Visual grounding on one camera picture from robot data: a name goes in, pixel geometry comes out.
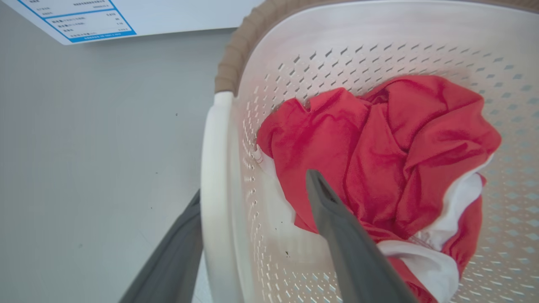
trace gray floor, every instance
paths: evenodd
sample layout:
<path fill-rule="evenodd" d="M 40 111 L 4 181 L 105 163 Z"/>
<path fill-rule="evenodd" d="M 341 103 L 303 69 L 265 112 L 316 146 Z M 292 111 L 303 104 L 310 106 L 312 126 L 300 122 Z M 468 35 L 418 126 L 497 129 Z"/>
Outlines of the gray floor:
<path fill-rule="evenodd" d="M 0 302 L 120 299 L 199 187 L 230 33 L 62 46 L 0 3 Z"/>

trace white plastic basket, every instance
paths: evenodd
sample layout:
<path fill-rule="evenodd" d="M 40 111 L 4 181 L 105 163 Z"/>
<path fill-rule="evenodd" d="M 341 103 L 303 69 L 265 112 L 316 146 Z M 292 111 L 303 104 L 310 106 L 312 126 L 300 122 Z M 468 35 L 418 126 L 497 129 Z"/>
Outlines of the white plastic basket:
<path fill-rule="evenodd" d="M 361 95 L 436 74 L 484 96 L 503 136 L 481 173 L 483 225 L 453 302 L 539 300 L 539 4 L 438 0 L 267 1 L 219 66 L 204 134 L 201 207 L 216 302 L 341 302 L 326 241 L 293 225 L 253 159 L 257 130 L 296 97 Z M 507 7 L 507 3 L 527 7 Z"/>

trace red cloth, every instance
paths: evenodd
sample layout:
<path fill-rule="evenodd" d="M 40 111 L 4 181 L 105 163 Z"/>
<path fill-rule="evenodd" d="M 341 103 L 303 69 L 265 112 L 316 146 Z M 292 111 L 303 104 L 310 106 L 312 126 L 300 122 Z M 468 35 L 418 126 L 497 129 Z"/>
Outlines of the red cloth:
<path fill-rule="evenodd" d="M 358 98 L 322 93 L 310 109 L 290 99 L 262 123 L 257 144 L 275 161 L 297 226 L 317 232 L 305 187 L 306 170 L 317 169 L 375 242 L 406 240 L 440 215 L 451 183 L 500 145 L 482 108 L 480 95 L 444 78 L 405 76 Z M 443 249 L 460 273 L 478 240 L 480 199 Z M 422 302 L 433 300 L 399 273 Z"/>

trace sticker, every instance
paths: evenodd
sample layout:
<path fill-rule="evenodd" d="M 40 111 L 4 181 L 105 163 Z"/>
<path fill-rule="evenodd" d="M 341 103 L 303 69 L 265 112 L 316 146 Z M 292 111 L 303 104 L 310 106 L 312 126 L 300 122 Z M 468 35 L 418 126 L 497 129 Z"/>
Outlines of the sticker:
<path fill-rule="evenodd" d="M 18 0 L 72 43 L 136 35 L 110 0 Z"/>

